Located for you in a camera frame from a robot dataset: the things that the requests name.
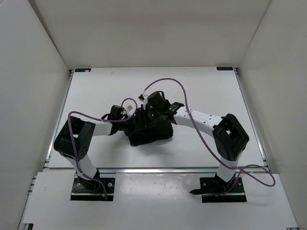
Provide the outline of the black pleated skirt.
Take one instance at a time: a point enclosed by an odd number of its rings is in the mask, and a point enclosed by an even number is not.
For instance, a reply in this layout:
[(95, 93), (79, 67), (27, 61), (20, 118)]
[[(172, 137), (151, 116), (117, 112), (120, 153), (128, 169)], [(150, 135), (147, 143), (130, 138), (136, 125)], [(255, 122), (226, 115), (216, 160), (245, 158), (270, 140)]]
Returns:
[(173, 136), (173, 127), (164, 120), (151, 121), (149, 113), (142, 107), (123, 125), (123, 131), (129, 138), (132, 146), (149, 144), (158, 140), (170, 139)]

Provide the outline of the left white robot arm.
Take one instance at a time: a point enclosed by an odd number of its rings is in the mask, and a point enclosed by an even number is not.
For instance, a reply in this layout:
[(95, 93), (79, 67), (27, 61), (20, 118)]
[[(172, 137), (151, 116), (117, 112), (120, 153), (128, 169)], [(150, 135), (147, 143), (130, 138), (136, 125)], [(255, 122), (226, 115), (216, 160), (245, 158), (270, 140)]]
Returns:
[(81, 112), (71, 111), (58, 133), (53, 147), (66, 158), (76, 170), (80, 183), (90, 191), (101, 185), (99, 170), (94, 167), (88, 150), (95, 136), (111, 136), (127, 125), (135, 115), (132, 106), (114, 105), (108, 114), (95, 118)]

